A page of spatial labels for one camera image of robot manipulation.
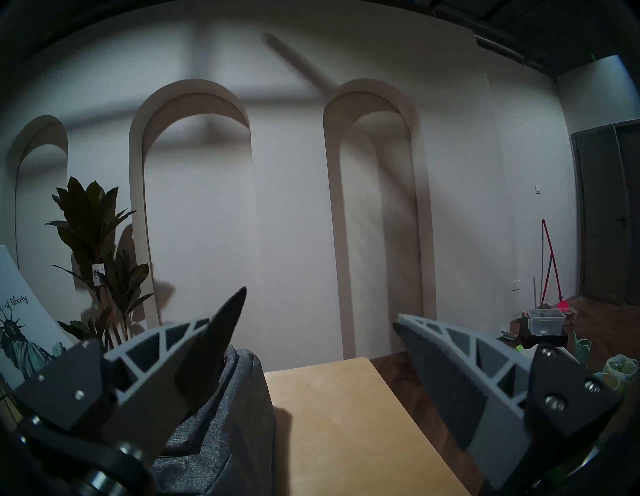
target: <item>white wall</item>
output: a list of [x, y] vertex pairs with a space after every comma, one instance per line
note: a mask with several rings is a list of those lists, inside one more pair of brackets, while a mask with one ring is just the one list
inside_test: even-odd
[[409, 128], [386, 100], [353, 92], [327, 106], [324, 135], [344, 354], [397, 353], [391, 322], [423, 314]]
[[563, 74], [557, 89], [569, 134], [640, 119], [640, 96], [617, 55]]
[[57, 145], [43, 144], [22, 160], [15, 186], [15, 245], [18, 269], [33, 294], [55, 320], [76, 320], [74, 283], [52, 264], [71, 270], [71, 249], [47, 222], [62, 220], [51, 198], [67, 185], [67, 154]]
[[232, 343], [268, 362], [271, 347], [257, 332], [262, 292], [251, 135], [244, 122], [225, 115], [230, 106], [212, 95], [185, 95], [147, 127], [162, 121], [164, 128], [145, 158], [154, 292], [167, 324], [206, 317], [247, 286]]
[[[384, 81], [412, 103], [419, 123], [415, 186], [431, 207], [432, 218], [423, 215], [419, 225], [421, 242], [433, 240], [436, 316], [496, 335], [513, 314], [516, 236], [480, 53], [465, 28], [377, 4], [166, 3], [84, 29], [17, 72], [5, 90], [0, 154], [29, 121], [53, 115], [68, 132], [68, 174], [119, 186], [123, 209], [130, 206], [131, 122], [146, 98], [189, 78], [224, 86], [251, 129], [264, 286], [256, 332], [274, 350], [266, 369], [339, 360], [323, 113], [341, 85]], [[546, 146], [541, 139], [531, 143]], [[2, 182], [4, 210], [13, 201], [11, 170]], [[7, 242], [11, 228], [2, 222]]]
[[[542, 226], [547, 222], [563, 296], [574, 296], [578, 277], [575, 172], [563, 109], [551, 78], [488, 50], [481, 59], [491, 84], [500, 143], [512, 195], [517, 277], [514, 316], [540, 300]], [[536, 185], [541, 193], [535, 192]], [[544, 277], [549, 250], [545, 240]], [[558, 302], [552, 268], [545, 301]]]

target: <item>gray cloth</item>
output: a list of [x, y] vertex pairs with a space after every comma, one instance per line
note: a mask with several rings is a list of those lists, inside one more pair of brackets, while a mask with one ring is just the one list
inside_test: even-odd
[[270, 495], [275, 415], [262, 364], [229, 346], [220, 386], [185, 420], [152, 467], [156, 491]]

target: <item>door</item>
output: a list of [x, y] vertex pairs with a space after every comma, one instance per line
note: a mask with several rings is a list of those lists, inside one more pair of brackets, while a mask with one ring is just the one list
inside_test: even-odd
[[613, 127], [575, 138], [582, 179], [582, 293], [622, 305], [627, 287], [627, 199]]
[[622, 167], [629, 192], [631, 256], [627, 302], [640, 305], [640, 124], [617, 127]]

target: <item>storage container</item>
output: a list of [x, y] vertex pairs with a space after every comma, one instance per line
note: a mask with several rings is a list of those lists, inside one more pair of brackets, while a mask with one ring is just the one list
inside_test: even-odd
[[527, 311], [529, 332], [535, 336], [558, 336], [564, 325], [564, 312], [557, 308], [536, 308]]

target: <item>green mug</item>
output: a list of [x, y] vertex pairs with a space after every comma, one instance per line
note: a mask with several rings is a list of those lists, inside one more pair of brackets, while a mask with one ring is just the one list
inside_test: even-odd
[[579, 339], [575, 342], [575, 359], [582, 365], [586, 365], [591, 354], [591, 341]]

